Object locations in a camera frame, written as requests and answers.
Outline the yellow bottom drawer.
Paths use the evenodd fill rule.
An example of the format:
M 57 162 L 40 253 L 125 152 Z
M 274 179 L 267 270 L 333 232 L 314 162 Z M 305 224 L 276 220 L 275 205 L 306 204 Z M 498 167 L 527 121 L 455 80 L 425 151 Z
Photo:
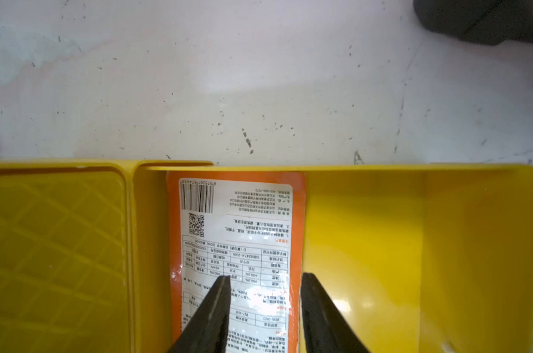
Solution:
M 533 352 L 533 166 L 301 166 L 303 262 L 373 352 Z

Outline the yellow drawer cabinet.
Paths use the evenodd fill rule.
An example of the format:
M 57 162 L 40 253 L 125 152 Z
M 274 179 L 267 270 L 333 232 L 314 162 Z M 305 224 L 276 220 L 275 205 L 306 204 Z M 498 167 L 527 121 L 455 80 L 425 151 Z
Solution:
M 132 352 L 116 166 L 0 163 L 0 352 Z

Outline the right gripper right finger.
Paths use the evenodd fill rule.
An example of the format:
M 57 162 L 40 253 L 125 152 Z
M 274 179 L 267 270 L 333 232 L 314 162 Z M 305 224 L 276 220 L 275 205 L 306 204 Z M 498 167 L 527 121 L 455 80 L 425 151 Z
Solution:
M 302 275 L 300 300 L 307 352 L 369 353 L 312 273 Z

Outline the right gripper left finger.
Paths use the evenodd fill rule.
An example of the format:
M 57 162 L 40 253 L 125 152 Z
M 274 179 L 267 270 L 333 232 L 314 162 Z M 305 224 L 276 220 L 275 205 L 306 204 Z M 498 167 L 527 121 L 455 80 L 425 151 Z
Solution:
M 228 343 L 230 308 L 231 279 L 219 276 L 168 353 L 224 353 Z

